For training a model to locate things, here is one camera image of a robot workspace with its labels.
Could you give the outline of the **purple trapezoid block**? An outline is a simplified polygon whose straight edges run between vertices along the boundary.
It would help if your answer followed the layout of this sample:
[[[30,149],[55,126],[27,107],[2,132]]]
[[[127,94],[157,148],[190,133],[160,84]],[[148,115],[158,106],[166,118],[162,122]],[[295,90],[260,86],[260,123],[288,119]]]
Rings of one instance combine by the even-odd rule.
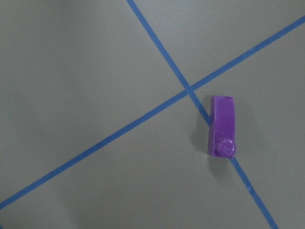
[[[208,154],[213,157],[233,158],[235,153],[234,98],[229,96],[212,96]]]

